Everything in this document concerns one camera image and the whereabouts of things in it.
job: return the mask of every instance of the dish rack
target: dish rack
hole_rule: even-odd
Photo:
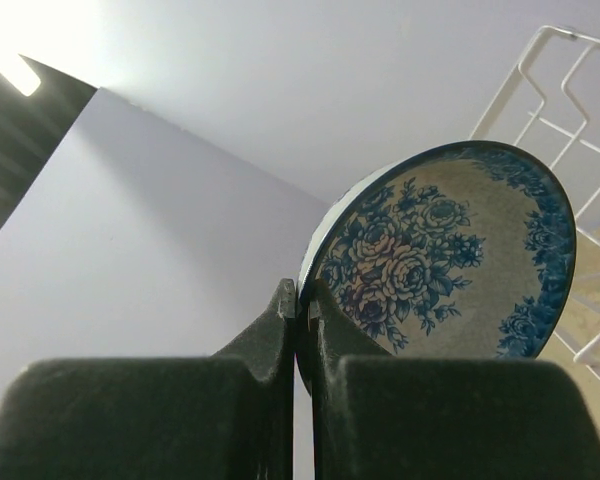
[[[546,112],[550,106],[551,98],[550,95],[546,93],[546,88],[541,86],[541,82],[539,82],[534,76],[533,66],[536,63],[536,60],[538,60],[540,54],[547,48],[549,42],[554,41],[556,38],[568,40],[570,42],[574,42],[578,46],[582,46],[581,53],[577,57],[577,60],[568,69],[566,75],[562,78],[560,83],[562,95],[568,99],[570,104],[575,107],[581,116],[579,126],[575,130],[564,128],[563,126],[558,125],[554,121],[547,118]],[[520,144],[521,141],[528,137],[531,129],[534,126],[542,124],[544,127],[548,127],[554,132],[559,133],[564,139],[564,146],[555,156],[555,158],[548,163],[548,166],[551,170],[554,170],[556,166],[559,165],[560,162],[565,158],[565,155],[567,155],[567,153],[569,153],[576,145],[579,147],[585,147],[588,149],[588,151],[591,150],[597,155],[600,155],[600,146],[584,138],[585,133],[590,133],[590,129],[588,129],[588,127],[592,126],[591,115],[587,108],[583,105],[583,102],[581,102],[578,96],[574,93],[572,88],[574,75],[576,72],[582,69],[585,60],[588,59],[594,51],[600,51],[600,38],[585,35],[568,28],[560,28],[555,26],[544,26],[540,28],[527,45],[520,59],[516,62],[502,87],[482,115],[482,118],[478,122],[470,138],[487,139],[490,135],[492,127],[494,127],[496,122],[502,120],[503,116],[506,115],[507,107],[515,101],[514,96],[516,92],[520,87],[524,87],[524,85],[526,85],[531,87],[532,91],[535,93],[535,95],[537,95],[539,98],[539,104],[534,110],[525,112],[528,116],[528,120],[526,120],[526,123],[524,123],[524,126],[519,131],[515,141],[510,143],[513,143],[514,145]],[[600,248],[600,239],[592,231],[590,231],[589,228],[585,228],[581,222],[582,215],[599,197],[600,183],[593,194],[591,194],[584,204],[577,209],[575,218],[577,231]],[[575,281],[597,277],[600,277],[600,271],[586,275],[577,275],[575,277]],[[570,294],[570,298],[600,314],[600,305],[596,304],[595,302],[592,302],[589,299],[573,292]],[[600,380],[600,363],[598,363],[592,356],[593,352],[600,347],[600,333],[586,345],[578,344],[571,334],[559,324],[554,331],[554,335],[574,354],[574,362],[586,365],[591,373]]]

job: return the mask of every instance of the light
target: light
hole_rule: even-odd
[[[15,52],[0,49],[0,73],[27,97],[40,86],[40,77]]]

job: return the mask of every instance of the floral plate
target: floral plate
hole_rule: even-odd
[[[396,355],[535,357],[567,300],[575,231],[535,157],[445,145],[375,172],[331,208],[303,260],[300,303],[323,278]]]

